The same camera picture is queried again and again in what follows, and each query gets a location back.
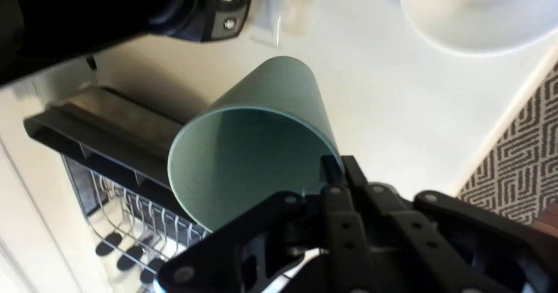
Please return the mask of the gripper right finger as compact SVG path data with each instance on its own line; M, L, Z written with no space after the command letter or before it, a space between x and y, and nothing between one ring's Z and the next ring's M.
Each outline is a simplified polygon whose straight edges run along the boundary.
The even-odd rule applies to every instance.
M558 293L558 238L435 191L412 201L341 158L385 293Z

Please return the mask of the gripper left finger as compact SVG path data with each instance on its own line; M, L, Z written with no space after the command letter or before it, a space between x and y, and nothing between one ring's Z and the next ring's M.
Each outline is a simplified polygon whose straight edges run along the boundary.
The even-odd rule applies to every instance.
M375 293L369 246L354 205L367 184L353 156L322 159L327 184L317 195L281 191L165 263L157 293L262 293L301 263L279 293Z

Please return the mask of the grey-green plastic cup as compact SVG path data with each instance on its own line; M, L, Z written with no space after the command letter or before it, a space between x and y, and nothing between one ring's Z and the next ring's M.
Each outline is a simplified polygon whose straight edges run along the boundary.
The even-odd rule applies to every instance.
M277 192L317 194L323 157L344 170L316 77L277 56L181 128L167 175L183 210L213 233Z

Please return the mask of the patterned black white rug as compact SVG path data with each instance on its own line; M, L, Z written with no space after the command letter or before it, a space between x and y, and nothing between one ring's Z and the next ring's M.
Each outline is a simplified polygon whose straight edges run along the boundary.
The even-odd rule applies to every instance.
M458 199L521 224L558 202L558 62L485 156Z

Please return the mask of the black drainer tray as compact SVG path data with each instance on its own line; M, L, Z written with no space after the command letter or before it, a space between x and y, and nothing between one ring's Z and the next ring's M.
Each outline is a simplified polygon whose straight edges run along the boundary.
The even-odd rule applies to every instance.
M101 86L50 102L23 126L32 140L137 195L144 213L151 204L153 212L179 220L192 242L209 234L180 206L167 175L183 122Z

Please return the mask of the clear glass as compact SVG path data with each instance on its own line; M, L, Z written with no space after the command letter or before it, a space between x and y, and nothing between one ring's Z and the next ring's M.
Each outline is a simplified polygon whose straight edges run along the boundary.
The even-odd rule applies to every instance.
M249 38L270 48L280 48L286 35L301 37L306 27L308 3L307 0L252 0Z

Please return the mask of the white bowl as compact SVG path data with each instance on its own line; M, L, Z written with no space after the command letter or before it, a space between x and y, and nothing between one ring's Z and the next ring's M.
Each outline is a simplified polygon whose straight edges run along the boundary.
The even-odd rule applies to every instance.
M411 27L458 56L502 56L558 34L558 0L399 0Z

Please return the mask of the black kitchen appliance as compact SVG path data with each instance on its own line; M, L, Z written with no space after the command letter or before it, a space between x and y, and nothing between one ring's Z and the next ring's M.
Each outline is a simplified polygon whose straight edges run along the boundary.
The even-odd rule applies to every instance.
M72 59L152 34L236 38L252 0L0 0L0 89Z

